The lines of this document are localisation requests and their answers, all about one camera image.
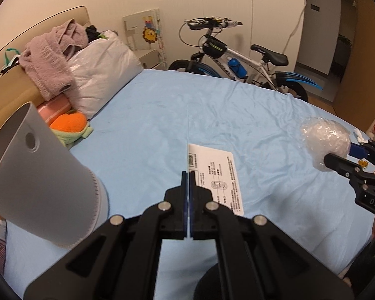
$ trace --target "white plastic bag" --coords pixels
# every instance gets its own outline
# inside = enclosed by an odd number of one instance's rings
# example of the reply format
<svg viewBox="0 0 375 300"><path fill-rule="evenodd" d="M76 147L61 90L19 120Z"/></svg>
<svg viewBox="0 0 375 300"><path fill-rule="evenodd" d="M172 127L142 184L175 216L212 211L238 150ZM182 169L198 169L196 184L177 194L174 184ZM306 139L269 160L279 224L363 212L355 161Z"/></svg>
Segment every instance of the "white plastic bag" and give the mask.
<svg viewBox="0 0 375 300"><path fill-rule="evenodd" d="M135 54L108 30L68 61L76 84L65 91L71 105L92 118L122 87L143 71Z"/></svg>
<svg viewBox="0 0 375 300"><path fill-rule="evenodd" d="M301 133L308 152L314 160L314 167L321 171L328 171L324 164L324 157L333 153L347 158L350 151L350 132L336 121L325 118L311 117L302 127Z"/></svg>

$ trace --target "gray trash can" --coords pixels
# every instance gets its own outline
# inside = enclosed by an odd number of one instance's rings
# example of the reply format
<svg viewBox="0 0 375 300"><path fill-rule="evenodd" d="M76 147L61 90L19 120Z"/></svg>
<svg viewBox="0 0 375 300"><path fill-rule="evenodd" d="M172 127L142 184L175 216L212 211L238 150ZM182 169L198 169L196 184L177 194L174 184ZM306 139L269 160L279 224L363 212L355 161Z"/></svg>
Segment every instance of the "gray trash can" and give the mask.
<svg viewBox="0 0 375 300"><path fill-rule="evenodd" d="M108 217L100 180L60 143L32 103L0 129L0 215L66 248Z"/></svg>

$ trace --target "striped pink pillow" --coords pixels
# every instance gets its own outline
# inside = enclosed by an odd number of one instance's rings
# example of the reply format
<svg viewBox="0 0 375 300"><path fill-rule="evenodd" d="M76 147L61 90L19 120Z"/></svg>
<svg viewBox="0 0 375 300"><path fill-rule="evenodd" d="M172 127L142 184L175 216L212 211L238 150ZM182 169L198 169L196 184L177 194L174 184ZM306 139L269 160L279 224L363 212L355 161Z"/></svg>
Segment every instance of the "striped pink pillow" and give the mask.
<svg viewBox="0 0 375 300"><path fill-rule="evenodd" d="M46 124L50 125L58 116L70 111L71 108L70 101L63 93L61 93L57 97L39 105L37 111Z"/></svg>

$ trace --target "qr code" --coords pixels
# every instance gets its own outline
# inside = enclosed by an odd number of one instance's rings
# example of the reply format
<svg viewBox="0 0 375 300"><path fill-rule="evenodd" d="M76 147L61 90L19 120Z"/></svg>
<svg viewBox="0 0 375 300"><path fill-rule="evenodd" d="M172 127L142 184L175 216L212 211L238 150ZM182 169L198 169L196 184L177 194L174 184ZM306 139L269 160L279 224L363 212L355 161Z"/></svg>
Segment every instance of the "qr code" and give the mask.
<svg viewBox="0 0 375 300"><path fill-rule="evenodd" d="M194 158L193 158L193 154L192 153L189 153L189 167L194 167Z"/></svg>

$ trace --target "blue bed sheet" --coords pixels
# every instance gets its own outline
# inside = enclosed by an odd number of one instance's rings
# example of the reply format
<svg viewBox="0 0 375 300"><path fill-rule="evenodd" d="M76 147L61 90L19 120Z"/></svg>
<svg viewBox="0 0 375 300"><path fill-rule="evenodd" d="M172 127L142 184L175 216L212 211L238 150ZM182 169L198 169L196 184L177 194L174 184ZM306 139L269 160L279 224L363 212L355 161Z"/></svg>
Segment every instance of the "blue bed sheet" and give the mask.
<svg viewBox="0 0 375 300"><path fill-rule="evenodd" d="M71 152L106 186L110 214L130 217L180 184L188 143L230 151L245 216L266 215L339 273L369 240L373 215L354 203L347 179L313 167L299 131L310 116L354 129L291 95L229 79L145 70L91 120L94 132ZM5 279L22 297L66 252L8 222ZM165 240L155 298L192 299L216 260L213 241Z"/></svg>

